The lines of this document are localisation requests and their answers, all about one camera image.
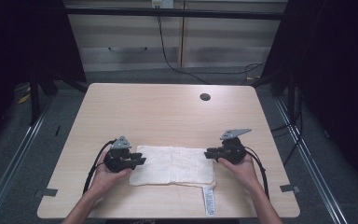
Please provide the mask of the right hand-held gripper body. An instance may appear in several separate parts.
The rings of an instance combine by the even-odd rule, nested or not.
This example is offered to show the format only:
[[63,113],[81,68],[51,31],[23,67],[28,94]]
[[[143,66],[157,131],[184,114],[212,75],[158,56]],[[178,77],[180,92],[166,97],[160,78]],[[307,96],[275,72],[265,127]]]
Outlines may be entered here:
[[246,156],[247,150],[241,143],[240,135],[250,132],[251,129],[237,129],[225,131],[222,140],[224,158],[232,164],[239,164]]

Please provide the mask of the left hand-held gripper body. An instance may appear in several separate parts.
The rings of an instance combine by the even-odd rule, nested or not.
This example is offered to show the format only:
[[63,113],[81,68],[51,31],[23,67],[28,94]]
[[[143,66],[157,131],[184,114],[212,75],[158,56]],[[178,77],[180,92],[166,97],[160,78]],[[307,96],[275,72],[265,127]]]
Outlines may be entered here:
[[131,156],[131,143],[125,136],[120,136],[114,141],[108,152],[105,154],[103,163],[108,170],[113,173],[119,173],[125,169],[134,170],[136,163]]

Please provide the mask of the white towel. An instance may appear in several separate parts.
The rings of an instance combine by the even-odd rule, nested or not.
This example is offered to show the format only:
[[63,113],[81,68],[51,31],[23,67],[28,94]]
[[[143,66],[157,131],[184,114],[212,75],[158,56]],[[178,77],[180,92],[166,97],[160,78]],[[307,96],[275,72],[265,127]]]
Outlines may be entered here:
[[178,185],[202,188],[205,213],[215,216],[213,161],[204,155],[205,148],[138,146],[145,157],[130,175],[131,186]]

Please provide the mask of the person's left hand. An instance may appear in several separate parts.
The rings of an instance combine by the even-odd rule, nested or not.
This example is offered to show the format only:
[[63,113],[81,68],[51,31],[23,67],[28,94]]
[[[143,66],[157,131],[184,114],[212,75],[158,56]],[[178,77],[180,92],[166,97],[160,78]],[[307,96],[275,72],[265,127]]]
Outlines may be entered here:
[[103,162],[105,154],[106,151],[103,152],[101,158],[98,161],[98,166],[95,170],[94,177],[92,178],[91,185],[88,189],[88,193],[97,199],[104,196],[104,194],[110,190],[119,179],[128,176],[132,172],[132,169],[125,169],[118,173],[112,173]]

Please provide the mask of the person's right hand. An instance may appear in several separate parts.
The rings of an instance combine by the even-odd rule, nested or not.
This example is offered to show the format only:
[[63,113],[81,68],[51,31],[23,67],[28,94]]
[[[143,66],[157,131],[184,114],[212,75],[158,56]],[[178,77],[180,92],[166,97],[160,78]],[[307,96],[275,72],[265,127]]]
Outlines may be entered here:
[[234,176],[249,191],[262,189],[255,172],[253,159],[250,155],[246,155],[244,159],[238,164],[232,164],[230,161],[224,158],[220,158],[218,162],[226,167],[232,174],[234,174]]

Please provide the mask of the black curtain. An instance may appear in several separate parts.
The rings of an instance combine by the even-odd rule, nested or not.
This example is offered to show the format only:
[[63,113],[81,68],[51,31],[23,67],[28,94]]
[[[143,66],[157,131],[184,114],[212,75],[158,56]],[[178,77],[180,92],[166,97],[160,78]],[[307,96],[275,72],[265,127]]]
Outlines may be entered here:
[[358,172],[358,0],[287,0],[260,82],[297,84]]
[[31,84],[32,118],[38,91],[57,92],[55,82],[85,92],[87,82],[63,0],[0,0],[0,120],[15,87]]

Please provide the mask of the black horizontal bar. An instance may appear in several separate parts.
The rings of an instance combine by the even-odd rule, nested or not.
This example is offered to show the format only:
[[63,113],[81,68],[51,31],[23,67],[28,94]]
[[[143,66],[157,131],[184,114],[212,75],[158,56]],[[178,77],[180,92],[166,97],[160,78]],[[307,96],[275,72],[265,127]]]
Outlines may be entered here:
[[244,12],[193,9],[160,9],[160,8],[108,8],[108,7],[66,7],[67,14],[79,15],[112,15],[112,16],[156,16],[183,18],[245,19],[280,21],[283,13]]

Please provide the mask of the white power outlet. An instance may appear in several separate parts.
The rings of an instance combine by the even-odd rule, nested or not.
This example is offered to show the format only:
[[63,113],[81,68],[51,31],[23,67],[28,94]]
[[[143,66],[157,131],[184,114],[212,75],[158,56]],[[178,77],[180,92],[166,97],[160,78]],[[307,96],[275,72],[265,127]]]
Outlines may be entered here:
[[152,8],[174,9],[173,0],[151,0]]

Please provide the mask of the metal floor rail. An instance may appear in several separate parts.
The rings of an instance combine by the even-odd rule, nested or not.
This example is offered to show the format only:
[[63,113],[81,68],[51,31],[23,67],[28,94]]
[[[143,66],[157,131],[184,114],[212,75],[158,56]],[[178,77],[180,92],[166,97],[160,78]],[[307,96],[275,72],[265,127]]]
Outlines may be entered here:
[[310,153],[310,150],[300,135],[300,130],[294,124],[294,122],[289,118],[288,108],[283,102],[283,100],[276,100],[276,105],[281,113],[281,116],[284,120],[285,125],[288,127],[289,133],[292,139],[295,141],[297,150],[307,167],[310,177],[319,192],[319,195],[324,202],[324,206],[332,218],[334,224],[349,224],[348,220],[345,218],[344,212],[342,211],[335,195],[327,185],[324,176],[322,175],[318,165],[316,164],[314,158]]
[[26,135],[24,135],[21,140],[16,153],[14,154],[13,159],[8,164],[3,176],[0,179],[0,207],[7,196],[7,193],[16,177],[18,171],[20,170],[21,164],[24,161],[26,155],[28,154],[33,141],[35,140],[39,130],[45,120],[46,114],[49,111],[51,102],[48,102],[45,107],[42,109],[41,114],[36,118],[33,125],[31,125]]

